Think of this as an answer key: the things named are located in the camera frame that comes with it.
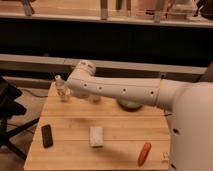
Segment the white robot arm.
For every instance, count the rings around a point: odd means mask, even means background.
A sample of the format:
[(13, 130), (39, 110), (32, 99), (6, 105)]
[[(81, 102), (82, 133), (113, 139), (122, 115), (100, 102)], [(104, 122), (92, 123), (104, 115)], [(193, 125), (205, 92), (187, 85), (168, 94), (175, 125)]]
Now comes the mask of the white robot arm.
[(172, 113), (169, 171), (213, 171), (213, 83), (160, 78), (106, 78), (80, 61), (67, 79), (79, 95), (95, 94)]

